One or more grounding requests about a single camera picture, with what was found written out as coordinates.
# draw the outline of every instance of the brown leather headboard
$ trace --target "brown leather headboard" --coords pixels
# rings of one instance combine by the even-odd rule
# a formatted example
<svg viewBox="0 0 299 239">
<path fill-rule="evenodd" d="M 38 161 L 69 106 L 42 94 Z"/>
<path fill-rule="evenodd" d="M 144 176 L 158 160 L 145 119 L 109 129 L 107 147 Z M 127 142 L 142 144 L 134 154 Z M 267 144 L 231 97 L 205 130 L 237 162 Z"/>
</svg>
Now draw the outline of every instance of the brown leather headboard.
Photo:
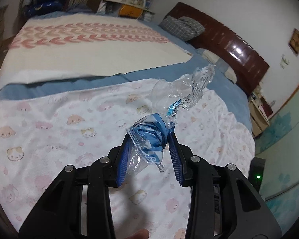
<svg viewBox="0 0 299 239">
<path fill-rule="evenodd" d="M 205 31 L 188 42 L 221 57 L 235 71 L 237 85 L 248 96 L 251 94 L 269 68 L 251 46 L 222 23 L 185 3 L 179 2 L 168 15 L 177 19 L 187 16 L 200 22 Z"/>
</svg>

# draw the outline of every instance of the cartoon print blanket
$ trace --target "cartoon print blanket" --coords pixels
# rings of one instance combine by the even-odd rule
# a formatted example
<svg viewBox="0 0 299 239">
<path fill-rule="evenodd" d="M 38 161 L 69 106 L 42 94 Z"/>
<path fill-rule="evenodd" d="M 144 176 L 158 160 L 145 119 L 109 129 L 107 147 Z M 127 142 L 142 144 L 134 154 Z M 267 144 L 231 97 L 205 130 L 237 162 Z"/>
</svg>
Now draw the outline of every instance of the cartoon print blanket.
<svg viewBox="0 0 299 239">
<path fill-rule="evenodd" d="M 107 155 L 122 143 L 128 126 L 151 113 L 148 96 L 156 82 L 0 101 L 0 203 L 17 230 L 64 166 L 88 166 Z M 179 109 L 177 122 L 179 143 L 211 164 L 234 163 L 247 175 L 253 138 L 213 90 L 206 89 L 189 111 Z M 152 238 L 184 237 L 190 188 L 176 181 L 168 148 L 162 164 L 164 173 L 151 165 L 110 189 L 117 238 L 142 227 Z"/>
<path fill-rule="evenodd" d="M 30 19 L 4 59 L 0 89 L 9 83 L 112 76 L 190 58 L 138 20 L 82 13 Z"/>
</svg>

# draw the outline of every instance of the nightstand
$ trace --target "nightstand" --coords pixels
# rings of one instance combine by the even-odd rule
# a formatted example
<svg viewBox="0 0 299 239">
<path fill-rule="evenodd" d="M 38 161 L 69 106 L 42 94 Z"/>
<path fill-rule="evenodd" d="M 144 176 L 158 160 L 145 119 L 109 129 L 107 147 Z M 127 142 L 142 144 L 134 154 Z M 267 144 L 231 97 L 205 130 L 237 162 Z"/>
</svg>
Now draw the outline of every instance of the nightstand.
<svg viewBox="0 0 299 239">
<path fill-rule="evenodd" d="M 250 110 L 250 120 L 253 126 L 253 137 L 261 134 L 270 124 L 265 114 L 259 109 L 256 102 L 253 99 L 248 103 Z"/>
</svg>

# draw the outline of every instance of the blue plastic wrapper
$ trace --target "blue plastic wrapper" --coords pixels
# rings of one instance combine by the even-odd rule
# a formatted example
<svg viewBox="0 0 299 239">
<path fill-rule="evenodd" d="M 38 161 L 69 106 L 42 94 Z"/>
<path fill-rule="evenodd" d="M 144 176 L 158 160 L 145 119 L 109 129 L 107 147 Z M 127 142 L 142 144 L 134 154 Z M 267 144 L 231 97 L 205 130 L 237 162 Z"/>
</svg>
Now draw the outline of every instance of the blue plastic wrapper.
<svg viewBox="0 0 299 239">
<path fill-rule="evenodd" d="M 148 164 L 156 164 L 163 172 L 163 148 L 167 144 L 170 132 L 174 131 L 176 122 L 161 113 L 154 113 L 137 121 L 127 129 L 133 146 L 129 152 L 128 173 L 135 175 Z"/>
</svg>

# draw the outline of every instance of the teal floral decoration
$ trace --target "teal floral decoration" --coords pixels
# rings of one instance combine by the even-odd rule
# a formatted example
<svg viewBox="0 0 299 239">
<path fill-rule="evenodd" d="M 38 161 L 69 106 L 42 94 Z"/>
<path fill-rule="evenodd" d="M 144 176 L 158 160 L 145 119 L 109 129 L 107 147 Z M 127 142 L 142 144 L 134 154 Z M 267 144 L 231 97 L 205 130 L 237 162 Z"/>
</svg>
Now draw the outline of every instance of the teal floral decoration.
<svg viewBox="0 0 299 239">
<path fill-rule="evenodd" d="M 271 147 L 273 144 L 277 143 L 292 129 L 290 122 L 290 112 L 288 112 L 284 116 L 280 116 L 279 114 L 276 116 L 275 120 L 268 128 L 266 128 L 266 130 L 262 133 L 261 138 L 259 139 L 259 142 L 261 142 L 262 144 L 260 153 Z"/>
</svg>

